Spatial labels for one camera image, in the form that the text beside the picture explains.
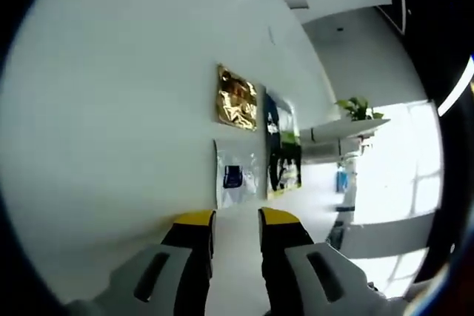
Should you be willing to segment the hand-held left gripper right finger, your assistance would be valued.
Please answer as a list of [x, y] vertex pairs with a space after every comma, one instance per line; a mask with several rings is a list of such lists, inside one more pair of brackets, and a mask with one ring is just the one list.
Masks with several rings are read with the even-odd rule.
[[315, 243], [296, 216], [262, 207], [258, 218], [271, 315], [390, 315], [390, 301], [363, 270], [328, 243]]

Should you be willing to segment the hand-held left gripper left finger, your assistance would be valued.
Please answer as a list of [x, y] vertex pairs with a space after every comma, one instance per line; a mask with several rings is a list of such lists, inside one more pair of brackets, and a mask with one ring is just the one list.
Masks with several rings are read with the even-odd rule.
[[68, 315], [204, 315], [213, 276], [216, 213], [178, 217], [159, 244], [138, 252], [110, 275], [91, 301], [74, 300]]

